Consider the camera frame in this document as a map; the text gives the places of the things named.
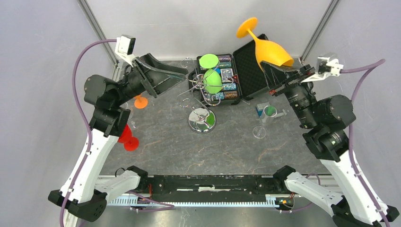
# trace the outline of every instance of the gray wall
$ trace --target gray wall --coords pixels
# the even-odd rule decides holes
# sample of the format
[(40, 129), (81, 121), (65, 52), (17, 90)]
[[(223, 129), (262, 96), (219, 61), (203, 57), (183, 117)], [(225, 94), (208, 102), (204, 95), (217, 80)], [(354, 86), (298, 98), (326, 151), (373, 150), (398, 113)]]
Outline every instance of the gray wall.
[[(386, 59), (363, 83), (354, 103), (357, 159), (370, 183), (387, 203), (401, 210), (400, 28), (399, 0), (343, 0), (308, 62), (336, 52), (344, 68)], [(315, 83), (318, 98), (344, 94), (351, 98), (362, 73), (344, 74)], [(398, 218), (394, 226), (401, 226)]]
[(238, 39), (240, 24), (257, 17), (265, 33), (292, 56), (300, 56), (330, 0), (88, 0), (107, 38), (137, 38), (137, 55), (182, 59), (227, 53), (252, 38)]
[[(0, 226), (57, 226), (60, 209), (47, 195), (64, 184), (86, 139), (72, 68), (97, 39), (74, 0), (1, 1), (0, 23)], [(79, 97), (95, 73), (112, 73), (101, 46), (80, 64)]]

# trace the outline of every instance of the black case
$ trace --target black case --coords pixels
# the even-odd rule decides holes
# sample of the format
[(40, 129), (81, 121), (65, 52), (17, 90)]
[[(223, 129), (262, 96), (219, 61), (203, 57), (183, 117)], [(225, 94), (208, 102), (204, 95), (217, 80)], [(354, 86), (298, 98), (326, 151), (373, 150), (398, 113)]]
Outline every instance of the black case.
[[(268, 40), (265, 34), (258, 36), (259, 39)], [(242, 46), (238, 50), (234, 51), (233, 54), (216, 54), (230, 55), (231, 57), (231, 68), (233, 69), (234, 75), (237, 75), (238, 84), (236, 91), (239, 94), (236, 98), (222, 99), (220, 104), (236, 105), (241, 101), (241, 98), (245, 100), (251, 100), (254, 96), (259, 93), (268, 91), (263, 71), (259, 68), (258, 62), (255, 57), (255, 41), (252, 40), (246, 45)], [(197, 67), (195, 71), (189, 74), (189, 79), (193, 79), (198, 74), (203, 74), (206, 70), (202, 70), (199, 66), (199, 58), (196, 58)], [(192, 83), (189, 82), (189, 88), (192, 88)], [(211, 104), (216, 104), (218, 101), (212, 101)]]

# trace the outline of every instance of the metal frame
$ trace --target metal frame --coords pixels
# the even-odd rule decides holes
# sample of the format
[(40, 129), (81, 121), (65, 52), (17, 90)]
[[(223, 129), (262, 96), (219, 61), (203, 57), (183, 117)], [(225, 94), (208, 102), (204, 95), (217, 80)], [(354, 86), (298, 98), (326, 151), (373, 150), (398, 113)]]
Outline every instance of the metal frame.
[[(85, 16), (87, 17), (90, 25), (92, 26), (97, 38), (99, 40), (104, 40), (106, 39), (106, 36), (101, 29), (98, 21), (96, 20), (95, 15), (93, 14), (92, 10), (89, 7), (89, 4), (86, 0), (77, 0), (79, 6), (81, 6), (82, 11), (84, 11)], [(106, 50), (107, 55), (109, 56), (112, 64), (116, 67), (118, 64), (118, 59), (116, 58), (113, 49), (111, 48), (109, 43), (104, 43), (103, 47)]]
[(340, 2), (340, 0), (331, 0), (329, 6), (327, 7), (326, 11), (323, 14), (322, 19), (320, 19), (319, 24), (317, 25), (311, 39), (309, 40), (304, 52), (302, 53), (302, 55), (300, 57), (300, 59), (302, 61), (304, 61), (311, 53), (314, 45), (316, 44), (317, 40), (319, 39), (320, 35), (322, 34), (322, 31), (324, 30), (327, 23), (329, 22), (332, 14), (333, 14), (334, 10), (337, 8), (339, 2)]

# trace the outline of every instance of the gray stone surface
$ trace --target gray stone surface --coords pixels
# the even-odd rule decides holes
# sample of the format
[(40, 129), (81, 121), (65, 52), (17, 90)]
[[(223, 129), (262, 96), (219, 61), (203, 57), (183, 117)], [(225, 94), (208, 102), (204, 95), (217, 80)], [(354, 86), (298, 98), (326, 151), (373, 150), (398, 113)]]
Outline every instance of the gray stone surface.
[[(282, 95), (259, 95), (238, 105), (218, 105), (210, 109), (216, 114), (215, 129), (205, 135), (192, 132), (188, 126), (190, 108), (177, 104), (177, 96), (188, 90), (187, 81), (154, 99), (148, 97), (145, 109), (133, 107), (129, 126), (139, 139), (136, 151), (125, 151), (116, 144), (101, 171), (113, 175), (117, 168), (135, 165), (154, 175), (181, 174), (273, 174), (284, 165), (301, 173), (328, 173), (305, 145), (295, 113)], [(191, 98), (186, 93), (183, 98)], [(288, 115), (275, 119), (266, 126), (263, 139), (253, 136), (253, 128), (260, 125), (255, 107), (270, 102)]]

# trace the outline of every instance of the purple cable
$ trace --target purple cable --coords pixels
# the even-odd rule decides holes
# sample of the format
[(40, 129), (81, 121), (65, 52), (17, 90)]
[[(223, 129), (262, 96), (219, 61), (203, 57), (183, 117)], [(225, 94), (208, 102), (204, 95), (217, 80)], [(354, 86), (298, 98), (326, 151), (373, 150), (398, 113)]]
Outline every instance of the purple cable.
[(175, 207), (175, 206), (172, 205), (172, 204), (162, 203), (162, 202), (158, 202), (158, 201), (154, 201), (154, 200), (148, 199), (148, 198), (143, 197), (143, 196), (141, 196), (140, 194), (138, 194), (138, 193), (136, 193), (136, 192), (133, 192), (133, 191), (129, 191), (129, 192), (127, 192), (127, 193), (136, 195), (136, 196), (138, 196), (138, 197), (140, 197), (140, 198), (142, 198), (142, 199), (144, 199), (144, 200), (146, 200), (146, 201), (148, 201), (148, 202), (151, 202), (151, 203), (155, 203), (155, 204), (167, 206), (167, 207), (158, 208), (158, 209), (151, 209), (151, 210), (137, 210), (138, 212), (153, 212), (153, 211), (162, 211), (162, 210), (172, 210), (172, 209), (174, 209), (174, 207)]
[[(377, 66), (383, 64), (385, 61), (386, 61), (385, 59), (381, 59), (380, 61), (378, 61), (378, 62), (376, 62), (374, 64), (371, 64), (371, 65), (365, 66), (365, 67), (361, 67), (361, 68), (358, 68), (358, 69), (347, 70), (349, 72), (359, 72), (360, 71), (359, 69), (366, 70), (367, 67), (369, 67), (368, 70), (363, 74), (361, 79), (359, 79), (357, 85), (355, 86), (354, 92), (352, 93), (352, 97), (351, 97), (351, 102), (352, 103), (354, 103), (355, 98), (357, 97), (357, 93), (359, 91), (359, 88), (361, 87), (362, 82), (365, 80), (365, 78), (369, 75), (369, 73), (371, 71), (373, 71)], [(369, 197), (372, 200), (373, 204), (375, 205), (376, 209), (377, 210), (381, 210), (382, 208), (380, 207), (379, 202), (376, 200), (376, 198), (373, 195), (372, 191), (367, 186), (367, 184), (366, 184), (365, 180), (363, 179), (362, 175), (360, 175), (359, 169), (356, 168), (357, 165), (356, 165), (356, 162), (355, 162), (355, 159), (354, 159), (354, 150), (353, 150), (353, 141), (354, 141), (353, 133), (354, 133), (354, 127), (353, 127), (353, 124), (350, 124), (349, 125), (349, 147), (348, 147), (348, 149), (349, 149), (349, 159), (351, 161), (352, 168), (354, 169), (356, 175), (358, 176), (359, 181), (361, 182), (362, 186), (366, 190), (367, 194), (369, 195)], [(390, 227), (390, 223), (389, 223), (387, 217), (385, 216), (384, 212), (380, 211), (379, 213), (380, 213), (380, 216), (382, 216), (383, 221), (386, 224), (386, 227)]]
[[(74, 65), (74, 69), (72, 71), (72, 93), (74, 94), (74, 99), (75, 99), (75, 103), (77, 104), (79, 113), (81, 114), (82, 119), (84, 120), (85, 126), (87, 128), (87, 134), (88, 134), (88, 146), (87, 146), (87, 151), (86, 153), (90, 152), (90, 147), (92, 146), (92, 131), (90, 130), (89, 127), (89, 123), (87, 121), (87, 118), (84, 114), (84, 111), (82, 110), (81, 104), (79, 103), (78, 100), (78, 94), (77, 94), (77, 88), (75, 86), (75, 77), (77, 75), (77, 68), (78, 68), (78, 64), (81, 61), (82, 56), (84, 56), (84, 54), (86, 53), (86, 51), (88, 51), (91, 47), (99, 45), (99, 44), (104, 44), (104, 43), (110, 43), (110, 42), (116, 42), (116, 39), (106, 39), (106, 40), (100, 40), (97, 42), (92, 43), (91, 45), (87, 46), (82, 52), (81, 54), (78, 56), (77, 61), (75, 62)], [(81, 163), (78, 166), (77, 171), (75, 172), (71, 183), (69, 185), (69, 189), (72, 189), (74, 187), (74, 184), (78, 178), (79, 173), (82, 170), (82, 167), (84, 166), (86, 160), (87, 160), (87, 154), (85, 153), (84, 157), (82, 158)], [(64, 197), (63, 203), (61, 205), (61, 211), (60, 211), (60, 227), (64, 227), (64, 209), (65, 206), (67, 204), (68, 198), (70, 197), (70, 192), (68, 191), (67, 194)]]
[[(319, 177), (318, 174), (310, 173), (305, 178), (309, 178), (310, 176), (316, 176), (317, 177), (317, 182), (320, 185), (320, 177)], [(295, 209), (295, 210), (282, 210), (281, 213), (289, 214), (289, 213), (299, 212), (299, 211), (302, 211), (302, 210), (305, 210), (305, 209), (309, 208), (310, 206), (312, 206), (312, 204), (313, 204), (313, 202), (310, 202), (308, 205), (306, 205), (304, 207), (301, 207), (301, 208), (298, 208), (298, 209)]]

